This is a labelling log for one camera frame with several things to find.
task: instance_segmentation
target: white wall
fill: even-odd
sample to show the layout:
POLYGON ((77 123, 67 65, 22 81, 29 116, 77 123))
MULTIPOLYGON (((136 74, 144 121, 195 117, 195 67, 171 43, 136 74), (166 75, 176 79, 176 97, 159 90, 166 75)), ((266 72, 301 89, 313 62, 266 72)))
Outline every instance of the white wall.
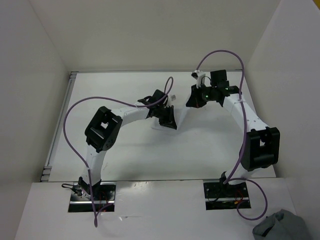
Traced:
POLYGON ((0 1, 0 232, 14 239, 40 180, 68 72, 27 0, 0 1))
POLYGON ((257 112, 281 133, 278 176, 320 239, 320 10, 312 0, 280 2, 246 78, 257 112))
MULTIPOLYGON (((280 0, 30 0, 69 70, 192 70, 209 51, 247 63, 280 0)), ((218 54, 205 69, 240 68, 218 54)))

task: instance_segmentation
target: fabric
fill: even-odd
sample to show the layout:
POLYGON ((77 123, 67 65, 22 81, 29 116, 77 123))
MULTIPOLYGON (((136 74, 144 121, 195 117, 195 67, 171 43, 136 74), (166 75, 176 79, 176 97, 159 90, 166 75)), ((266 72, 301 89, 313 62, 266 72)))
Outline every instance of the fabric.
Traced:
POLYGON ((255 226, 252 233, 255 240, 312 240, 305 221, 283 209, 255 226))

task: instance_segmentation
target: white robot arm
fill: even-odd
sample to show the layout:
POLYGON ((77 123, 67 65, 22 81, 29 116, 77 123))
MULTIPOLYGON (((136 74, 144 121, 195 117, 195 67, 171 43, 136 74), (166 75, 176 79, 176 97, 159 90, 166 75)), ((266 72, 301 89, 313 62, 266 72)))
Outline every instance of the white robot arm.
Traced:
MULTIPOLYGON (((98 191, 101 182, 101 169, 107 150, 116 142, 121 127, 151 117, 158 118, 159 124, 163 127, 177 129, 174 117, 174 106, 167 106, 168 100, 163 100, 156 105, 165 94, 156 90, 152 96, 140 99, 134 105, 146 105, 146 107, 126 106, 110 110, 102 106, 95 113, 91 122, 85 129, 87 154, 86 162, 90 168, 92 191, 98 191)), ((78 185, 82 189, 84 196, 90 196, 88 169, 85 167, 79 178, 78 185)))
MULTIPOLYGON (((235 119, 244 131, 244 116, 239 98, 239 88, 229 86, 225 70, 210 72, 211 86, 205 86, 206 74, 196 70, 191 74, 196 79, 196 85, 191 87, 191 95, 186 107, 201 108, 209 101, 218 102, 235 119)), ((246 142, 241 164, 236 169, 232 178, 249 178, 261 168, 268 168, 276 164, 279 157, 280 132, 276 127, 270 128, 246 103, 241 96, 246 113, 246 142)), ((228 178, 232 169, 224 172, 222 178, 228 178)), ((242 183, 242 180, 229 182, 230 185, 242 183)))

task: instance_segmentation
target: robotic arm link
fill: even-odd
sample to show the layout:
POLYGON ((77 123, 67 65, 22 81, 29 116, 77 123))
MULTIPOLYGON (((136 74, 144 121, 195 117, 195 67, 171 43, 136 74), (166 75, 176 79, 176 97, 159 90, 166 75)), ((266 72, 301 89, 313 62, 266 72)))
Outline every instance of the robotic arm link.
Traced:
MULTIPOLYGON (((186 103, 187 107, 201 108, 209 101, 218 102, 235 119, 242 131, 244 131, 244 115, 242 101, 246 113, 247 132, 244 144, 244 154, 241 164, 233 174, 234 178, 248 178, 260 168, 268 168, 276 164, 279 158, 280 132, 276 127, 270 128, 250 108, 242 96, 239 98, 239 88, 230 86, 227 81, 226 70, 210 72, 210 85, 206 86, 204 79, 206 74, 196 70, 191 74, 196 79, 196 85, 191 87, 191 95, 186 103)), ((232 169, 224 172, 221 176, 227 179, 232 169)), ((230 181, 230 185, 237 185, 243 180, 230 181)))
MULTIPOLYGON (((134 105, 151 105, 165 96, 165 93, 156 90, 152 96, 138 100, 134 105)), ((95 113, 85 129, 87 142, 86 162, 90 168, 93 196, 99 195, 101 183, 101 169, 107 151, 115 144, 121 127, 151 117, 158 118, 163 127, 177 129, 174 117, 174 106, 167 106, 165 99, 150 107, 126 106, 118 109, 108 109, 102 106, 95 113)), ((78 185, 82 194, 90 198, 89 173, 87 167, 83 169, 78 185)))

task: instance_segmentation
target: white enclosure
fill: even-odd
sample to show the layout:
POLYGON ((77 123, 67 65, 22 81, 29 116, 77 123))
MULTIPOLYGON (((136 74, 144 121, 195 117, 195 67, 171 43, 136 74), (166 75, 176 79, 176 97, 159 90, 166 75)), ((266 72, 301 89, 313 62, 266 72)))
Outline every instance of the white enclosure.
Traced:
MULTIPOLYGON (((269 197, 267 215, 280 208, 290 210, 304 218, 314 239, 320 239, 320 194, 316 191, 320 184, 317 97, 320 10, 313 0, 2 0, 0 36, 1 238, 212 239, 214 232, 219 232, 219 239, 236 239, 240 234, 243 234, 240 239, 253 239, 252 228, 258 222, 242 220, 233 210, 204 211, 201 180, 147 181, 145 184, 154 188, 146 188, 143 199, 135 195, 140 192, 135 192, 137 189, 130 182, 122 182, 118 194, 123 194, 124 202, 116 203, 118 209, 114 214, 104 213, 99 217, 102 225, 99 229, 93 227, 92 214, 81 213, 75 218, 67 214, 70 193, 59 187, 61 183, 54 183, 76 181, 82 168, 81 162, 78 165, 74 154, 63 145, 61 124, 56 125, 71 103, 92 95, 134 102, 145 97, 146 92, 162 89, 171 72, 176 80, 172 91, 181 97, 176 100, 179 105, 182 92, 193 83, 184 85, 184 78, 190 76, 208 52, 226 49, 244 60, 246 85, 243 92, 248 102, 261 119, 278 127, 281 134, 280 158, 274 166, 275 172, 271 167, 254 176, 262 177, 258 181, 269 197), (71 71, 82 73, 77 74, 77 79, 71 78, 68 87, 71 71), (144 84, 149 76, 154 78, 152 86, 144 84), (117 81, 105 82, 105 79, 115 78, 117 81), (118 92, 121 88, 126 94, 118 92), (72 158, 70 164, 65 165, 63 158, 72 158), (46 160, 53 163, 49 183, 39 182, 43 167, 48 163, 46 160), (169 195, 168 201, 159 197, 157 189, 169 195), (137 205, 154 199, 157 201, 148 207, 137 205), (161 207, 160 210, 154 211, 157 207, 161 207), (129 214, 140 218, 119 220, 119 216, 129 214), (174 221, 164 224, 169 218, 174 221), (219 220, 225 223, 223 226, 230 224, 233 230, 220 226, 219 220), (153 225, 157 228, 147 229, 153 225), (187 230, 177 234, 174 229, 187 230)), ((241 66, 231 55, 213 55, 202 68, 206 71, 227 69, 230 81, 239 83, 241 66)), ((88 116, 80 116, 83 121, 74 125, 74 129, 68 125, 72 141, 81 153, 84 153, 81 143, 85 122, 96 107, 114 106, 99 101, 96 104, 84 103, 88 116)), ((198 150, 192 151, 186 142, 170 135, 177 143, 175 146, 188 147, 178 164, 168 160, 174 147, 164 141, 163 147, 166 145, 170 149, 164 153, 166 161, 158 163, 159 159, 153 159, 152 165, 148 165, 146 159, 157 152, 156 146, 148 149, 142 146, 146 137, 151 136, 149 132, 143 132, 139 146, 131 145, 137 131, 133 124, 132 128, 125 127, 130 142, 125 142, 120 135, 118 145, 114 146, 118 153, 110 152, 117 164, 108 162, 109 172, 102 174, 103 178, 174 180, 206 179, 211 175, 218 178, 224 168, 232 166, 231 158, 237 157, 241 132, 218 104, 197 110, 203 110, 207 122, 201 124, 203 128, 188 129, 182 139, 189 141, 192 135, 202 134, 205 142, 215 143, 212 149, 198 145, 198 150), (218 128, 213 138, 206 131, 210 111, 216 113, 218 128), (224 148, 226 143, 232 146, 230 151, 224 148), (134 153, 132 173, 121 172, 130 163, 123 161, 126 160, 124 145, 134 153), (142 152, 146 152, 147 157, 139 160, 142 152), (194 165, 195 155, 213 157, 212 160, 201 159, 194 165), (137 176, 138 172, 146 173, 150 169, 151 174, 137 176)), ((79 106, 70 121, 81 112, 79 106)), ((191 122, 199 122, 199 117, 195 111, 191 113, 186 128, 191 122)), ((263 199, 257 188, 248 186, 248 189, 253 208, 243 212, 253 217, 261 212, 263 199)))

